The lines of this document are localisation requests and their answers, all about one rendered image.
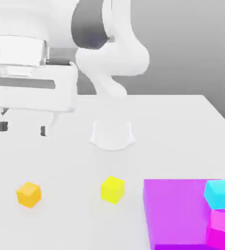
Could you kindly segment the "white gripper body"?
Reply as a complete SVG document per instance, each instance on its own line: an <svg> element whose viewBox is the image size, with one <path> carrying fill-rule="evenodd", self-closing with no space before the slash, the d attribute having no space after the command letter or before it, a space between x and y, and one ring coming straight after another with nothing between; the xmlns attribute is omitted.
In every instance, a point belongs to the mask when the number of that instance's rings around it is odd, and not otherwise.
<svg viewBox="0 0 225 250"><path fill-rule="evenodd" d="M74 111L78 69L70 65L0 65L0 107L52 112Z"/></svg>

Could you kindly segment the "small orange cube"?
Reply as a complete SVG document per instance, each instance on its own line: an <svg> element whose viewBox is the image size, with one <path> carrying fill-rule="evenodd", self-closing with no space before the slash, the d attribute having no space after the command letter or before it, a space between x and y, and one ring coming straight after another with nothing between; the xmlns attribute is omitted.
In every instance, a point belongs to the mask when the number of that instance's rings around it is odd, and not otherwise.
<svg viewBox="0 0 225 250"><path fill-rule="evenodd" d="M16 194L19 204L32 208L41 199L41 188L39 185L26 182L16 191Z"/></svg>

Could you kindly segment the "small yellow cube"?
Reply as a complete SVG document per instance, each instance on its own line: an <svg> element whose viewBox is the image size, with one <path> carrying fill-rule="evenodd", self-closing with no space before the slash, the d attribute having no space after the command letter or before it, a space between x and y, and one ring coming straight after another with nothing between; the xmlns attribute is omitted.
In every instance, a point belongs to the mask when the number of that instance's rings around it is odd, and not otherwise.
<svg viewBox="0 0 225 250"><path fill-rule="evenodd" d="M119 178L109 176L101 185L102 199L117 204L124 196L125 181Z"/></svg>

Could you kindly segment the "small cyan cube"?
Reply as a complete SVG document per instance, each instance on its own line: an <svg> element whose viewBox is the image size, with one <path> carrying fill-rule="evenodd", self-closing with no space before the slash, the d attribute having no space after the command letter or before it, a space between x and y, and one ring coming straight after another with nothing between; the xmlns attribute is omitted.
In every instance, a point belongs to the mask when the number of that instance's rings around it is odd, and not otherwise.
<svg viewBox="0 0 225 250"><path fill-rule="evenodd" d="M225 180L207 180L204 198L212 210L225 209Z"/></svg>

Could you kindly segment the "small magenta cube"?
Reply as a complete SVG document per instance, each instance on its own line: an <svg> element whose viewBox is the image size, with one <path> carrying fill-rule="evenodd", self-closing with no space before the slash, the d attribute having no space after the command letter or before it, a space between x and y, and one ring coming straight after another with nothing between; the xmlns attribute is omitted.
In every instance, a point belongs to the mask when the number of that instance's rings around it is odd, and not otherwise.
<svg viewBox="0 0 225 250"><path fill-rule="evenodd" d="M206 245L225 250L225 212L211 211L206 230Z"/></svg>

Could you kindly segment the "large purple box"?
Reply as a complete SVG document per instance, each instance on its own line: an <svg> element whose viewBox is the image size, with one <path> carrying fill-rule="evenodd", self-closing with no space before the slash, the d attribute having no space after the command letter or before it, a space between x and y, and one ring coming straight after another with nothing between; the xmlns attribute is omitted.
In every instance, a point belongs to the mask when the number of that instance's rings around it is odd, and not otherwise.
<svg viewBox="0 0 225 250"><path fill-rule="evenodd" d="M204 198L206 182L206 179L144 180L143 203L151 250L217 250L206 245L212 211Z"/></svg>

